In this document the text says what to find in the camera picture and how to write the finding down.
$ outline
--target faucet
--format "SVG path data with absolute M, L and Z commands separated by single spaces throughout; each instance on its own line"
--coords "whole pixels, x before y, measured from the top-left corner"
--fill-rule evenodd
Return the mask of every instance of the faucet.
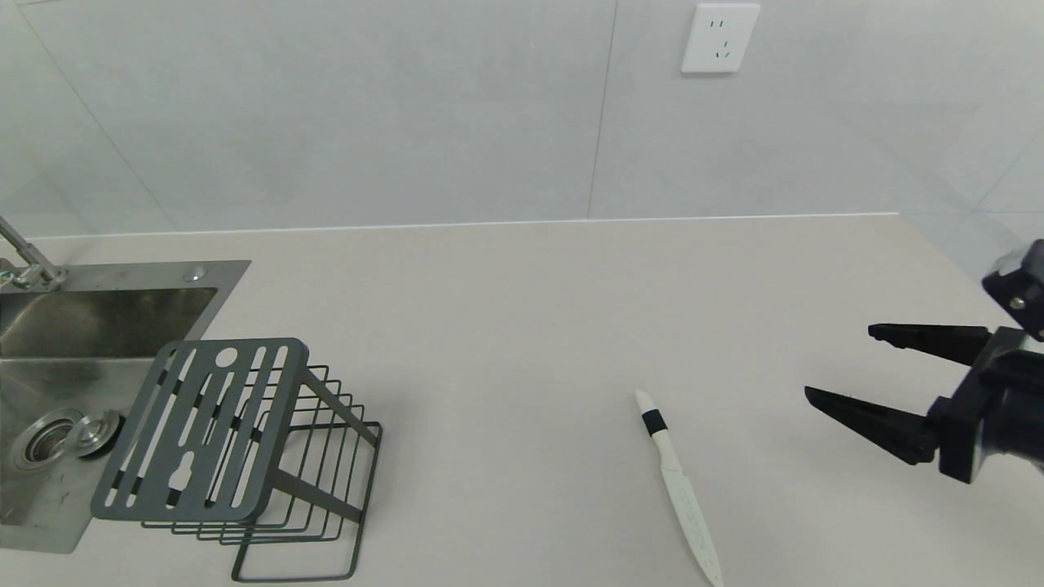
M 18 256 L 28 263 L 27 267 L 18 273 L 10 261 L 0 259 L 0 286 L 9 281 L 20 289 L 32 289 L 39 284 L 40 289 L 51 291 L 57 289 L 68 277 L 68 271 L 54 266 L 34 244 L 22 238 L 3 216 L 0 216 L 0 235 L 3 235 L 15 246 Z

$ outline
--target electrical outlet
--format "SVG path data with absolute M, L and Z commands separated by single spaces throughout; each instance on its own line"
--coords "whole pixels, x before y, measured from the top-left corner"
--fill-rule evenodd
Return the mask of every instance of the electrical outlet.
M 759 11 L 758 4 L 696 4 L 682 73 L 739 71 Z

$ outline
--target robotic arm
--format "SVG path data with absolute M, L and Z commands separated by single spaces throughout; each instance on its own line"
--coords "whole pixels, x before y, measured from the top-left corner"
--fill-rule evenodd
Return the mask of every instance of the robotic arm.
M 1000 258 L 982 287 L 1022 327 L 875 324 L 871 336 L 968 366 L 952 397 L 918 416 L 805 388 L 815 408 L 909 465 L 940 453 L 944 475 L 972 483 L 990 454 L 1044 472 L 1044 240 Z

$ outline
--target sink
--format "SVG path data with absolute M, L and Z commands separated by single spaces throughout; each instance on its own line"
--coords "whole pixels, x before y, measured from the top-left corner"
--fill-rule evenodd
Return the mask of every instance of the sink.
M 199 338 L 248 264 L 81 265 L 58 291 L 0 289 L 0 547 L 76 547 L 106 457 L 67 453 L 66 435 L 125 417 L 159 350 Z

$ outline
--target white tile wall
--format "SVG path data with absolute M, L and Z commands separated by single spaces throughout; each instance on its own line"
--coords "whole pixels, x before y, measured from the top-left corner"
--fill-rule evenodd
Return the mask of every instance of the white tile wall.
M 181 230 L 587 214 L 612 2 L 23 10 Z
M 40 236 L 901 211 L 973 274 L 1038 230 L 995 213 L 1044 212 L 1044 3 L 762 0 L 738 75 L 683 77 L 694 4 L 0 0 L 0 213 Z
M 1044 127 L 1039 3 L 763 0 L 685 77 L 691 0 L 620 0 L 595 217 L 970 210 Z
M 6 2 L 0 4 L 0 211 L 38 236 L 174 228 Z
M 1012 164 L 984 201 L 993 212 L 1044 212 L 1044 133 Z

